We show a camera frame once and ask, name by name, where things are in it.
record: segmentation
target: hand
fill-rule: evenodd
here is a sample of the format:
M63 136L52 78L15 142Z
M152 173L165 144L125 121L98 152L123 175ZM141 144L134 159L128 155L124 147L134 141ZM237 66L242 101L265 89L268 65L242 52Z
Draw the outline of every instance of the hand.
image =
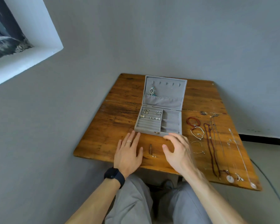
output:
M177 133L169 133L164 136L174 145L174 152L170 152L167 145L162 145L163 151L168 163L182 176L185 176L187 171L195 171L197 167L195 160L192 157L191 146L188 139Z
M138 156L136 155L137 145L140 138L140 133L135 136L135 131L128 133L123 141L119 140L115 157L114 168L117 168L125 179L135 172L142 163L143 147L140 148Z

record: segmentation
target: watch face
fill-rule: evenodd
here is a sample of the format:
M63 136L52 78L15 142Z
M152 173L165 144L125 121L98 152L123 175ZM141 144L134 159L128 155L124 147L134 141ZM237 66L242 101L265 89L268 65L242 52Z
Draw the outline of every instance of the watch face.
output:
M118 173L117 168L109 168L107 172L105 173L106 178L114 178L116 174Z

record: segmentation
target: wooden tabletop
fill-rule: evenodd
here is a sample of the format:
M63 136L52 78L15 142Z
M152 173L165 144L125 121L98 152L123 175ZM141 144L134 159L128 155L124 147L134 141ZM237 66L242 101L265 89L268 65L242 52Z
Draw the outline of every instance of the wooden tabletop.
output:
M76 147L74 156L113 162L119 139L123 139L128 132L134 129L141 108L144 82L145 75L120 74ZM256 184L257 190L261 190L262 187L253 169L252 163L250 162L250 158L243 147L242 141L230 116L227 114L214 82L188 79L182 109L183 135L186 136L190 142L197 141L198 139L191 134L190 129L192 127L186 123L187 118L198 118L203 128L204 123L210 124L210 117L214 113L219 114L217 117L214 117L219 134L219 136L217 134L215 135L215 150L218 165L220 170L228 169L235 181L234 183L229 183L226 179L227 174L223 172L221 172L220 178L213 174L211 154L209 152L206 135L204 135L204 138L201 140L201 144L198 142L192 143L193 152L205 152L204 154L194 154L198 168L211 182L253 190L248 180L249 177L251 182ZM241 154L228 129L231 129L234 134L235 141L237 142ZM230 142L230 148L227 144L229 139L232 140L232 142ZM156 157L152 157L149 154L150 144L152 144L152 151ZM173 152L174 147L170 141L160 136L149 134L141 135L138 149L143 147L144 150L140 167L177 174L167 162L162 144L167 144L169 149ZM214 168L215 173L218 174L215 163ZM244 181L237 181L235 173L242 177Z

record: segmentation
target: fabric pocket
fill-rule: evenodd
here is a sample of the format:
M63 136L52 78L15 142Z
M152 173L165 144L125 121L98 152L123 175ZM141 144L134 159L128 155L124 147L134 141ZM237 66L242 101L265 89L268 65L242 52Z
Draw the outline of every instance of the fabric pocket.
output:
M143 104L161 106L166 108L179 109L181 107L182 97L156 97L145 94Z

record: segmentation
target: person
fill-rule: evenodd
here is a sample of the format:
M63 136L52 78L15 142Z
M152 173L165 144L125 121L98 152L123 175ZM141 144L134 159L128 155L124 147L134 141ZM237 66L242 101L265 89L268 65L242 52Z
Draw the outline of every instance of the person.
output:
M136 155L140 133L128 133L119 140L114 157L113 169L123 176L122 180L105 178L82 206L71 216L66 224L84 223L152 223L153 200L144 182L131 175L142 163L143 148ZM203 173L195 165L188 139L176 133L164 136L172 142L174 152L163 145L168 163L182 175L187 182L169 190L159 200L158 218L166 218L173 223L247 223L212 187ZM115 197L114 205L108 209Z

